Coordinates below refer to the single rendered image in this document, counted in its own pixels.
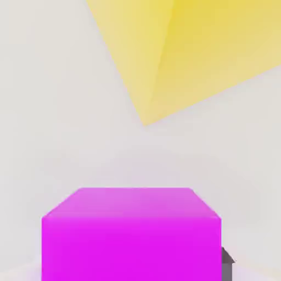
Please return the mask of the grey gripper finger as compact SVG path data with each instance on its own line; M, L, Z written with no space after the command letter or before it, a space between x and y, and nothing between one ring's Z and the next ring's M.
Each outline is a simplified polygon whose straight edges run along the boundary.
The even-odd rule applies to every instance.
M231 255L222 247L222 281L263 281L263 276L236 264Z

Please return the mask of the small magenta cube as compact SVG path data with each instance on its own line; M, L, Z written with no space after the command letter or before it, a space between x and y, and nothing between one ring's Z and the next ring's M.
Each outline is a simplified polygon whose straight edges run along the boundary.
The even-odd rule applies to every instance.
M222 281L221 218L189 188L81 188L41 255L42 281Z

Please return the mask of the large yellow box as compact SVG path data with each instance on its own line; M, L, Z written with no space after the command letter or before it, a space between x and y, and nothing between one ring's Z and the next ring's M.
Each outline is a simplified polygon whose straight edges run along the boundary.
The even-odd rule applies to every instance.
M86 0L143 124L281 65L281 0Z

